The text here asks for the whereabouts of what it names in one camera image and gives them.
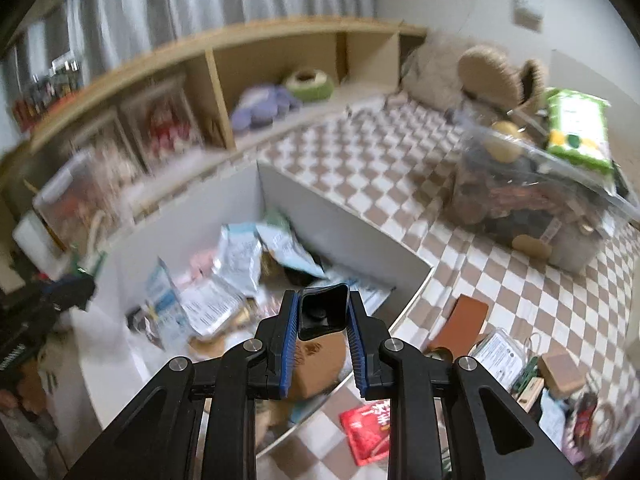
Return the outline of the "clear jar of toys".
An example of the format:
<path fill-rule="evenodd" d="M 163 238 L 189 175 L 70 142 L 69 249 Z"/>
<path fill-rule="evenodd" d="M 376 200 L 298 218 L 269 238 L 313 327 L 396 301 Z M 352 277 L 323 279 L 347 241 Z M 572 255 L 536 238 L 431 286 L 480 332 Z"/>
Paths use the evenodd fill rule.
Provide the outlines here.
<path fill-rule="evenodd" d="M 53 107 L 62 104 L 82 87 L 78 58 L 68 51 L 52 61 L 41 75 L 32 76 L 20 97 L 12 105 L 14 122 L 21 133 L 29 131 Z"/>

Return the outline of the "clear plastic storage bin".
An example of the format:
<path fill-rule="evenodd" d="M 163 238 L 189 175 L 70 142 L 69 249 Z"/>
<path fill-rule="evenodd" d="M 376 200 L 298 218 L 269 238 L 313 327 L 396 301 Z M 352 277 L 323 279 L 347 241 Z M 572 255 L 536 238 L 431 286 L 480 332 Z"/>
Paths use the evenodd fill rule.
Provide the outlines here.
<path fill-rule="evenodd" d="M 488 127 L 460 113 L 454 121 L 462 137 L 448 214 L 459 226 L 578 273 L 639 220 L 634 194 L 608 191 L 537 148 L 516 125 Z"/>

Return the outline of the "brown leather pouch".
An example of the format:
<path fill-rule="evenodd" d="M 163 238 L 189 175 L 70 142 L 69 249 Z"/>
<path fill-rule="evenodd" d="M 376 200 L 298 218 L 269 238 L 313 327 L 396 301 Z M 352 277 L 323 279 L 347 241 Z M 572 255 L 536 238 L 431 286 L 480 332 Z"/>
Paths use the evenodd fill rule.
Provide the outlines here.
<path fill-rule="evenodd" d="M 446 323 L 427 345 L 426 350 L 444 349 L 454 360 L 466 356 L 476 343 L 487 313 L 486 302 L 460 295 Z"/>

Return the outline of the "clear blister pack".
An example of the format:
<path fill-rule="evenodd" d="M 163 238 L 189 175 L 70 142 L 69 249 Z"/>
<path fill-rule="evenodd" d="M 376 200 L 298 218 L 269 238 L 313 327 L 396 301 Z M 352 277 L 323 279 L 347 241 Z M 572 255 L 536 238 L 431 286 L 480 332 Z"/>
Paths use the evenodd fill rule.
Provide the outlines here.
<path fill-rule="evenodd" d="M 485 337 L 471 356 L 506 390 L 512 388 L 527 363 L 523 348 L 501 328 Z"/>

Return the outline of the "green wet wipes pack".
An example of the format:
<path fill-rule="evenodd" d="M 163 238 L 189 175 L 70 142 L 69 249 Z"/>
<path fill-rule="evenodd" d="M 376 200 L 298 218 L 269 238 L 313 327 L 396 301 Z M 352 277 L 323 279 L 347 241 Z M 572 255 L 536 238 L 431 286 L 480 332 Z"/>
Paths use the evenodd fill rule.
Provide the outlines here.
<path fill-rule="evenodd" d="M 606 118 L 609 108 L 607 100 L 588 93 L 548 88 L 546 152 L 574 166 L 610 176 L 613 163 Z"/>

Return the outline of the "beige fluffy blanket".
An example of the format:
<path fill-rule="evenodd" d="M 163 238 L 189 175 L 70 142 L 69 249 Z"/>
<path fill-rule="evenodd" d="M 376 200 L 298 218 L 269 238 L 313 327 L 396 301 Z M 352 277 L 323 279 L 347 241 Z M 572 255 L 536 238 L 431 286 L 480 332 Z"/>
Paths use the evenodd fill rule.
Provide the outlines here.
<path fill-rule="evenodd" d="M 502 54 L 508 49 L 494 42 L 435 30 L 401 65 L 400 88 L 424 106 L 444 112 L 464 99 L 458 62 L 472 47 L 490 47 Z"/>

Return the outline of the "white blue sachet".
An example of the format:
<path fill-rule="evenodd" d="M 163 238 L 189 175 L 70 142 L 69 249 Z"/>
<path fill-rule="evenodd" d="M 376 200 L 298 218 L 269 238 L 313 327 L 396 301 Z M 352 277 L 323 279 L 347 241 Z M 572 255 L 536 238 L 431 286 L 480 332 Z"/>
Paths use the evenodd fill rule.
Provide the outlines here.
<path fill-rule="evenodd" d="M 256 296 L 262 273 L 262 243 L 255 223 L 221 227 L 213 272 L 243 296 Z"/>

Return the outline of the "checkered bed sheet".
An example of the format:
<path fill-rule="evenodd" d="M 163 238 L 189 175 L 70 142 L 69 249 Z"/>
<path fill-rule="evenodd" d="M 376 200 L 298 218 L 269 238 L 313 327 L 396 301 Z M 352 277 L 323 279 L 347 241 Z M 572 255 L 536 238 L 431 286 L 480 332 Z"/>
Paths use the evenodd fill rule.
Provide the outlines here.
<path fill-rule="evenodd" d="M 577 275 L 461 229 L 444 208 L 459 148 L 460 132 L 442 114 L 405 102 L 337 115 L 259 144 L 177 198 L 252 162 L 326 196 L 431 266 L 420 296 L 400 319 L 402 339 L 428 344 L 460 295 L 486 302 L 484 334 L 501 328 L 530 351 L 570 354 L 600 400 L 611 404 L 612 449 L 622 454 L 639 427 L 639 379 L 624 350 L 639 269 L 637 229 L 623 228 Z"/>

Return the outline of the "green avocado plush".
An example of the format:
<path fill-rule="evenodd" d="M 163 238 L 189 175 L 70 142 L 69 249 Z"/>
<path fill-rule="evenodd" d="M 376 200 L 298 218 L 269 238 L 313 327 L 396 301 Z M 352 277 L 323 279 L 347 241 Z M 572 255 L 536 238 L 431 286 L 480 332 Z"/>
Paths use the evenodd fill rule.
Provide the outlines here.
<path fill-rule="evenodd" d="M 325 101 L 334 92 L 332 78 L 323 70 L 301 68 L 290 73 L 282 82 L 284 88 L 303 103 Z"/>

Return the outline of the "red snack packet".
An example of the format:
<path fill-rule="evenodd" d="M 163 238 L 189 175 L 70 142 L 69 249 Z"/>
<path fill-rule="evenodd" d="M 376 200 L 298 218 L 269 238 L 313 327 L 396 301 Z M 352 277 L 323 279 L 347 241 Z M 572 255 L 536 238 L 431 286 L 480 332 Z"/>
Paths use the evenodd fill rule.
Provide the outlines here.
<path fill-rule="evenodd" d="M 377 400 L 340 415 L 357 466 L 384 460 L 390 454 L 390 400 Z"/>

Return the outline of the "round cork coaster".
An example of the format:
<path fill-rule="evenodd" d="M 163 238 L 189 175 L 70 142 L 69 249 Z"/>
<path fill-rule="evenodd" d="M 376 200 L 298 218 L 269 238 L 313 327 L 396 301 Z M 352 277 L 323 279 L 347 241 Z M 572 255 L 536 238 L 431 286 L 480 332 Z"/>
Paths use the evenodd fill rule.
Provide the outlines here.
<path fill-rule="evenodd" d="M 296 341 L 294 370 L 288 400 L 301 401 L 333 387 L 346 360 L 342 333 Z"/>

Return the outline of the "clear snack container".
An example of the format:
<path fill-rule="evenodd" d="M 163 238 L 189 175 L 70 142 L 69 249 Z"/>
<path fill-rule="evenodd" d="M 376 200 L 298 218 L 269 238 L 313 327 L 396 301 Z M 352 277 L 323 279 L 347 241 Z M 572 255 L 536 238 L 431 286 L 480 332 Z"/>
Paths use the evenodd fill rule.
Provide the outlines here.
<path fill-rule="evenodd" d="M 67 249 L 85 256 L 118 229 L 120 192 L 139 177 L 118 148 L 75 152 L 34 198 L 34 209 Z"/>

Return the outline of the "brown cardboard tag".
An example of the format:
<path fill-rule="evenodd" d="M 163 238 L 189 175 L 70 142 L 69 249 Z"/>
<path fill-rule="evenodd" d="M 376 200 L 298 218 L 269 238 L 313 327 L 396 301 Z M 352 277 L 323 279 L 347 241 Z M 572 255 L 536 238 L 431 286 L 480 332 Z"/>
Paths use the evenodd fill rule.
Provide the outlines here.
<path fill-rule="evenodd" d="M 586 375 L 565 350 L 551 351 L 540 356 L 538 370 L 550 396 L 556 400 L 569 398 L 586 384 Z"/>

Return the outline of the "small black box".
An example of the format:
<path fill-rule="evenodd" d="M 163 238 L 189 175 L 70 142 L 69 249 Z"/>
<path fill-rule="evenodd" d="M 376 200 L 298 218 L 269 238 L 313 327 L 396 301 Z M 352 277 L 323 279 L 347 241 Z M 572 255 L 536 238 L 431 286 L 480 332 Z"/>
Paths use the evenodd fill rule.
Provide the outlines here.
<path fill-rule="evenodd" d="M 307 341 L 341 332 L 347 326 L 348 305 L 345 283 L 304 289 L 298 300 L 298 338 Z"/>

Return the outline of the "white storage box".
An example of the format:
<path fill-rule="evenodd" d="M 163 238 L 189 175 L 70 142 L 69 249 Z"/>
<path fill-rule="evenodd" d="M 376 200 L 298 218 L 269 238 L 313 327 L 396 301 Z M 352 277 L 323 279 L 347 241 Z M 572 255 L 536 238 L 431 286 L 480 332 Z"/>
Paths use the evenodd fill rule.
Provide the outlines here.
<path fill-rule="evenodd" d="M 172 276 L 185 274 L 192 256 L 214 247 L 225 223 L 258 221 L 282 212 L 302 244 L 333 263 L 390 286 L 378 315 L 396 326 L 420 296 L 431 266 L 372 223 L 264 162 L 213 177 L 115 240 L 87 311 L 72 315 L 82 378 L 101 427 L 119 414 L 167 362 L 144 362 L 130 346 L 125 315 L 142 304 L 157 261 Z"/>

